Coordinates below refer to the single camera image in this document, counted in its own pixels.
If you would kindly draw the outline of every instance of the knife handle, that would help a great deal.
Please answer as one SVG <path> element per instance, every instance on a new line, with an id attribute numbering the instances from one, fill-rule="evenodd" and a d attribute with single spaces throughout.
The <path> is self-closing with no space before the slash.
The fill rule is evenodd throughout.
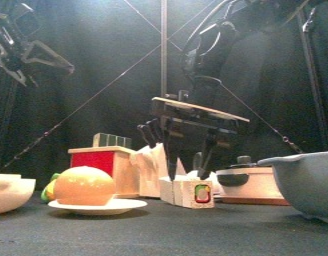
<path id="1" fill-rule="evenodd" d="M 149 126 L 147 125 L 138 125 L 137 129 L 141 133 L 142 139 L 146 142 L 149 148 L 154 148 L 155 147 L 155 140 L 151 136 Z"/>

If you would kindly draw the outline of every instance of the metal pole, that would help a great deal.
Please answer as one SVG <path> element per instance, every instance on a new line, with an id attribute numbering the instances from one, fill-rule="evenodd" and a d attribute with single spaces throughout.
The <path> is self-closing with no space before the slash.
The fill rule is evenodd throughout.
<path id="1" fill-rule="evenodd" d="M 322 108 L 322 100 L 320 95 L 320 84 L 318 84 L 318 76 L 316 72 L 314 56 L 313 56 L 310 40 L 309 40 L 310 32 L 302 31 L 301 29 L 302 24 L 305 24 L 306 22 L 305 14 L 302 11 L 300 11 L 297 14 L 297 22 L 298 22 L 300 39 L 302 44 L 304 56 L 305 56 L 305 63 L 308 68 L 308 76 L 310 81 L 313 103 L 316 108 L 321 145 L 322 145 L 322 150 L 328 150 L 328 128 L 326 128 L 326 119 L 325 119 L 324 108 Z"/>
<path id="2" fill-rule="evenodd" d="M 166 94 L 166 75 L 167 75 L 167 2 L 161 0 L 161 85 L 159 94 L 165 97 Z"/>

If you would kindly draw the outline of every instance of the white plate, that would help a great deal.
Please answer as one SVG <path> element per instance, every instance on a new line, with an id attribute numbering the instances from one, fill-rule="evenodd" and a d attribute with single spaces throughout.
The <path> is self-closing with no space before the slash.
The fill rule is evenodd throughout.
<path id="1" fill-rule="evenodd" d="M 111 199 L 106 205 L 69 205 L 59 204 L 57 200 L 49 202 L 50 207 L 67 210 L 81 215 L 114 215 L 127 212 L 129 210 L 146 206 L 146 202 L 133 199 Z"/>

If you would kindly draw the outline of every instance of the gray bowl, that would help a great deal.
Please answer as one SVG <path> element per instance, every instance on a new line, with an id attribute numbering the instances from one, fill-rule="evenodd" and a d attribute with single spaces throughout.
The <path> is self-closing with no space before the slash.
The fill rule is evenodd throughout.
<path id="1" fill-rule="evenodd" d="M 272 166 L 281 195 L 305 215 L 328 218 L 328 152 L 273 157 L 257 162 Z"/>

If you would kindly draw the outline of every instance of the knife block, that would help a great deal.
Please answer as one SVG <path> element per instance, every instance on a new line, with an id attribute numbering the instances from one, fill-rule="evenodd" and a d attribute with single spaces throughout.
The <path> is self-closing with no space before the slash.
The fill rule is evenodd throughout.
<path id="1" fill-rule="evenodd" d="M 159 178 L 167 176 L 166 156 L 162 144 L 154 148 L 145 146 L 130 154 L 130 163 L 138 170 L 138 194 L 145 197 L 159 198 Z M 179 159 L 177 159 L 178 175 L 185 174 Z"/>
<path id="2" fill-rule="evenodd" d="M 159 199 L 190 209 L 213 208 L 212 181 L 179 175 L 170 181 L 163 177 L 159 179 Z"/>

